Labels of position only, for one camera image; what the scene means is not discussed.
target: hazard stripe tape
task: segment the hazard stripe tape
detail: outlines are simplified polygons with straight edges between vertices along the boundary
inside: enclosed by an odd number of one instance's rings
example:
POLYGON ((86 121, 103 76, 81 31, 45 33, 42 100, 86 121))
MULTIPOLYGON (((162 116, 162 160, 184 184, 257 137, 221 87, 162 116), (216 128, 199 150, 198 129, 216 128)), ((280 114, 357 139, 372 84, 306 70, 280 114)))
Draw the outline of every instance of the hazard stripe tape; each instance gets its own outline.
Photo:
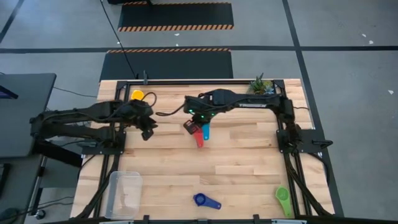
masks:
MULTIPOLYGON (((139 2, 126 2, 123 6, 127 5, 145 5, 146 1, 139 2)), ((231 4, 230 2, 178 2, 178 3, 152 3, 154 5, 167 5, 167 4, 231 4)))
MULTIPOLYGON (((195 49, 134 49, 124 50, 125 53, 150 53, 150 52, 225 52, 230 49, 223 48, 195 48, 195 49)), ((123 53, 123 50, 109 50, 106 53, 123 53)))
POLYGON ((139 26, 139 27, 119 27, 119 32, 140 32, 140 31, 170 31, 170 30, 230 30, 234 25, 215 24, 215 25, 176 25, 176 26, 139 26))

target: yellow object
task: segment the yellow object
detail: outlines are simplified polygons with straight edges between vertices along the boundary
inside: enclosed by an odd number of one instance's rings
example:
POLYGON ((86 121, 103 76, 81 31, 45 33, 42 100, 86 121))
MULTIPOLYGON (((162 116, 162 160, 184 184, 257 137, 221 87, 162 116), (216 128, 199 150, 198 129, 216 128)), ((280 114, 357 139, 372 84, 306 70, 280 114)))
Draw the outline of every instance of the yellow object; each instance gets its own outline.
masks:
POLYGON ((132 100, 142 100, 144 97, 144 92, 141 90, 134 90, 131 93, 131 99, 132 100))

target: transparent plastic bin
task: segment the transparent plastic bin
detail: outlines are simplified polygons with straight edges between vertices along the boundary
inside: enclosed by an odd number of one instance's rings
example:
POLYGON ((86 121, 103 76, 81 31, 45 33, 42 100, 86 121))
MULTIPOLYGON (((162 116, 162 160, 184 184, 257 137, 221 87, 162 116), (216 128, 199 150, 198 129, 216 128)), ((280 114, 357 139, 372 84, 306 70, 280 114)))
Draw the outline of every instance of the transparent plastic bin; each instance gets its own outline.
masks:
POLYGON ((115 171, 109 178, 109 195, 105 217, 133 220, 141 202, 142 177, 137 172, 115 171))

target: succulent plant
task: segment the succulent plant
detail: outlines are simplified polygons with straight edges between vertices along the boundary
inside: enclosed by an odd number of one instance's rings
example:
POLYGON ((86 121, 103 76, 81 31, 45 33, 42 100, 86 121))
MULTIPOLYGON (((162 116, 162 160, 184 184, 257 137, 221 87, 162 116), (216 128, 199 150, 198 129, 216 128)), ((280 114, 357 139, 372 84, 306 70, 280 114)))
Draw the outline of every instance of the succulent plant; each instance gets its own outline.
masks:
POLYGON ((272 82, 270 80, 262 81, 262 73, 259 77, 256 77, 256 80, 250 82, 249 91, 254 94, 263 95, 263 94, 273 94, 274 87, 272 86, 272 82))

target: concrete floor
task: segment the concrete floor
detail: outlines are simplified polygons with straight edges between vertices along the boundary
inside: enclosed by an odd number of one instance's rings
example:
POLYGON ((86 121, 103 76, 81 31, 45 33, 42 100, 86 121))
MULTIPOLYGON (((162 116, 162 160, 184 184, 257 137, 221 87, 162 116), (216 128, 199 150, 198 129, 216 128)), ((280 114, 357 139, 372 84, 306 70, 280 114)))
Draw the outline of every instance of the concrete floor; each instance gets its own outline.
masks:
MULTIPOLYGON (((282 0, 230 2, 233 30, 119 36, 125 47, 293 46, 282 0)), ((0 30, 17 3, 0 1, 0 30)), ((289 0, 289 4, 301 46, 398 45, 398 1, 289 0)), ((105 5, 116 25, 121 6, 105 5)), ((116 42, 99 0, 24 0, 0 50, 117 47, 116 42)), ((345 216, 398 220, 398 52, 327 51, 303 56, 325 136, 335 142, 329 151, 345 216)), ((58 76, 55 86, 96 95, 103 60, 104 53, 0 54, 0 72, 53 72, 58 76)), ((262 72, 267 78, 301 78, 295 52, 236 50, 232 62, 235 78, 262 72)), ((49 108, 84 107, 94 101, 54 90, 49 108)), ((73 189, 50 189, 42 201, 73 195, 73 189)), ((48 217, 40 222, 66 220, 70 207, 46 212, 48 217)), ((37 223, 32 218, 26 222, 37 223)))

